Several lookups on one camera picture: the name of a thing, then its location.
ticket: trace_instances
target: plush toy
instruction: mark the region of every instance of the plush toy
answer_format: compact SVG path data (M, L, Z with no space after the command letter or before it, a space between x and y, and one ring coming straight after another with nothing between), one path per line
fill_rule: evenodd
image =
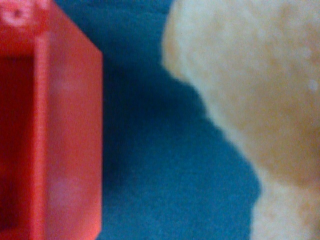
M251 239L320 240L320 1L176 0L162 49L260 180Z

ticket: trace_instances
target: red plastic object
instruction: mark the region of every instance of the red plastic object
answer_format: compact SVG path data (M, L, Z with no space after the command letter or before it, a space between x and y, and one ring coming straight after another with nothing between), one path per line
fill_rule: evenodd
M94 240L102 54L50 0L0 0L0 240Z

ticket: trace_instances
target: teal background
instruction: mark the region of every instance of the teal background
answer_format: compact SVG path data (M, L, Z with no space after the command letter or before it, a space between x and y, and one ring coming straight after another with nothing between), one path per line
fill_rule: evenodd
M160 65L171 1L56 2L103 52L98 240L248 240L259 193L250 166Z

